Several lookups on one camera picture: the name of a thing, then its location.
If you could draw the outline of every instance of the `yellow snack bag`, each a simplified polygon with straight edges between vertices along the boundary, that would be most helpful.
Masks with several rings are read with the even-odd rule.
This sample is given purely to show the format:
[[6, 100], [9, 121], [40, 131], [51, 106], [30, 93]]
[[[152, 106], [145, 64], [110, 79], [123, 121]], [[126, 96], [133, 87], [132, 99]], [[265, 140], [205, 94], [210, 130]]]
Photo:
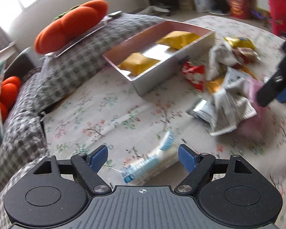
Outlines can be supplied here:
[[225, 37], [224, 39], [232, 46], [232, 48], [245, 47], [245, 48], [251, 48], [255, 50], [255, 45], [249, 38]]
[[218, 79], [206, 83], [206, 89], [209, 91], [211, 95], [220, 89], [223, 79], [224, 77], [220, 77]]
[[200, 36], [195, 33], [184, 32], [184, 31], [172, 31], [160, 40], [157, 41], [157, 44], [167, 45], [171, 48], [180, 50], [186, 45], [192, 43], [196, 39], [199, 39]]
[[134, 76], [138, 76], [158, 62], [160, 61], [156, 59], [147, 58], [143, 56], [140, 52], [135, 52], [132, 53], [121, 64], [119, 64], [118, 68], [130, 71]]

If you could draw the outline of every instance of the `white plastic package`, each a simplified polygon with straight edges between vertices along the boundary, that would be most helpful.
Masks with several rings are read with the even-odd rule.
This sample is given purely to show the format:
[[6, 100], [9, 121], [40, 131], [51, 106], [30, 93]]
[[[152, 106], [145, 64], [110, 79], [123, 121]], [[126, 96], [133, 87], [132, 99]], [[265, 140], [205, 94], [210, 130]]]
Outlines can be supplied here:
[[227, 42], [213, 46], [209, 51], [209, 67], [206, 72], [206, 80], [212, 81], [220, 75], [220, 64], [234, 66], [238, 64], [231, 47]]
[[167, 131], [160, 144], [148, 154], [145, 160], [129, 164], [121, 169], [125, 183], [143, 185], [150, 178], [178, 161], [178, 146], [173, 132]]

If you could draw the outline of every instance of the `red container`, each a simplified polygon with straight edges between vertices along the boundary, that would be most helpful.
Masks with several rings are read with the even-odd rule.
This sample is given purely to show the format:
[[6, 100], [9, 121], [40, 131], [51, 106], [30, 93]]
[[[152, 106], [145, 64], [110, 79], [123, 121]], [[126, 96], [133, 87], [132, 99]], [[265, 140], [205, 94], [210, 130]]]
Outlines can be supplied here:
[[272, 33], [281, 36], [286, 33], [286, 0], [269, 0], [272, 17]]
[[250, 3], [248, 0], [229, 0], [231, 15], [235, 18], [249, 20], [251, 17]]

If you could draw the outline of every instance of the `red snack bag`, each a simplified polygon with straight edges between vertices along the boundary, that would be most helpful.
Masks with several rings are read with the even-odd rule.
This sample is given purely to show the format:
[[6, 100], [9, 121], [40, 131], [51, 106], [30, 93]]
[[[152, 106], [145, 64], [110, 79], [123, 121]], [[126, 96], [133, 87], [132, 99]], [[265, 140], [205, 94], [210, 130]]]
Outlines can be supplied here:
[[204, 86], [204, 65], [191, 67], [182, 71], [184, 77], [200, 92]]
[[194, 67], [194, 65], [192, 64], [192, 62], [190, 62], [190, 61], [185, 61], [184, 65], [183, 65], [183, 68], [182, 68], [182, 71], [187, 70], [187, 69], [192, 68], [192, 67]]

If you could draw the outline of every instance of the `crumpled newspaper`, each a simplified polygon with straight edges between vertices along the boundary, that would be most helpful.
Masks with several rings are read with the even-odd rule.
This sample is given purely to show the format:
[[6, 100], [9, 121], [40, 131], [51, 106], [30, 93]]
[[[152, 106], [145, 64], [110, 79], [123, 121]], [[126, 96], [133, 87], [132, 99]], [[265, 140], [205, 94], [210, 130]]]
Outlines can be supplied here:
[[241, 121], [255, 116], [256, 110], [245, 97], [245, 79], [240, 77], [213, 94], [215, 120], [211, 123], [211, 136], [218, 136], [237, 129]]
[[209, 67], [206, 72], [206, 80], [211, 81], [220, 75], [220, 64], [234, 66], [238, 60], [227, 42], [213, 46], [209, 51]]

